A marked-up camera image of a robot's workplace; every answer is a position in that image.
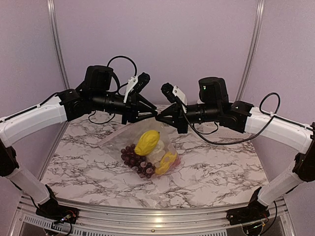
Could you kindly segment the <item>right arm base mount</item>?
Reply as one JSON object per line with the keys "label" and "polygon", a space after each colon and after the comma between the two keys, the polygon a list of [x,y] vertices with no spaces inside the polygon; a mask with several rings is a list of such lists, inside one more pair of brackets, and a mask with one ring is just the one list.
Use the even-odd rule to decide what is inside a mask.
{"label": "right arm base mount", "polygon": [[226,213],[226,218],[230,225],[244,224],[268,218],[269,216],[270,213],[268,209],[258,209],[249,206],[230,209]]}

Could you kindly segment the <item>purple fake grapes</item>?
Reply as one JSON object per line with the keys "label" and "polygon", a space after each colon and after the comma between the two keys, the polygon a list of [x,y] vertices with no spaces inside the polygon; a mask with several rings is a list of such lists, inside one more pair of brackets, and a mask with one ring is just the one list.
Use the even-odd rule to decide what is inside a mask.
{"label": "purple fake grapes", "polygon": [[136,172],[140,178],[150,179],[155,173],[155,167],[146,156],[135,153],[135,144],[121,149],[121,159],[124,165]]}

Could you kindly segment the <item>yellow fake corn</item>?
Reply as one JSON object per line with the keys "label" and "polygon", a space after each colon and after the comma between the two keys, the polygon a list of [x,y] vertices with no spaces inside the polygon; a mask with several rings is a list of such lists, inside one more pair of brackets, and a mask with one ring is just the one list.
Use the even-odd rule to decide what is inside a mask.
{"label": "yellow fake corn", "polygon": [[156,130],[145,132],[139,139],[134,151],[137,155],[146,156],[153,151],[160,139],[160,133]]}

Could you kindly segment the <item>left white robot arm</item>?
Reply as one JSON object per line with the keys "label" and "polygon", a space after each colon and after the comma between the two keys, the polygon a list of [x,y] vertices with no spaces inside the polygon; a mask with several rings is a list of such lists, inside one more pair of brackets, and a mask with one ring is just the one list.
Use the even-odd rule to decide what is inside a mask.
{"label": "left white robot arm", "polygon": [[125,95],[119,95],[117,90],[110,91],[112,80],[119,88],[120,81],[113,68],[89,66],[84,81],[77,88],[56,92],[37,105],[0,119],[1,177],[26,192],[38,204],[39,211],[52,219],[59,218],[65,207],[59,205],[51,188],[18,164],[13,144],[46,127],[70,122],[95,111],[119,114],[122,124],[157,115],[156,106],[140,94],[150,81],[149,74],[143,72],[131,77]]}

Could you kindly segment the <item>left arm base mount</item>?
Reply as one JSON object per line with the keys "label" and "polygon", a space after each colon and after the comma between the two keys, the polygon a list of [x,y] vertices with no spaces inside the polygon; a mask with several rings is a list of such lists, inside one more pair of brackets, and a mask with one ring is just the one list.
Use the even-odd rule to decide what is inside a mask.
{"label": "left arm base mount", "polygon": [[52,219],[57,221],[58,223],[66,222],[75,224],[77,220],[77,216],[79,213],[79,209],[70,206],[37,206],[36,207],[36,214],[39,216],[43,216],[45,218]]}

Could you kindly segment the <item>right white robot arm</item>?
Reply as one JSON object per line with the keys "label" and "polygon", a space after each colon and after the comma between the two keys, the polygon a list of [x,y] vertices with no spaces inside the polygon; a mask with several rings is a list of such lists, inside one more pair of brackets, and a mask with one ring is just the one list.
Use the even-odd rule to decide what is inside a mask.
{"label": "right white robot arm", "polygon": [[296,186],[315,179],[315,126],[300,124],[268,113],[253,104],[230,102],[225,80],[218,77],[200,79],[200,104],[188,105],[185,94],[169,83],[161,87],[171,103],[156,119],[185,134],[195,123],[217,122],[220,126],[239,133],[250,133],[251,138],[263,136],[297,150],[294,162],[269,184],[254,191],[246,207],[230,209],[227,219],[231,224],[267,216],[268,206]]}

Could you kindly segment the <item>clear zip top bag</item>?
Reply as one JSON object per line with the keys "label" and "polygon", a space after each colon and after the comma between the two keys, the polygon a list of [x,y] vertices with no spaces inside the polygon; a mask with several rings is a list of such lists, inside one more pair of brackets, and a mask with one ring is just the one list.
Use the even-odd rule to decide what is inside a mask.
{"label": "clear zip top bag", "polygon": [[181,163],[167,130],[154,118],[125,125],[98,145],[140,178],[150,179],[168,174]]}

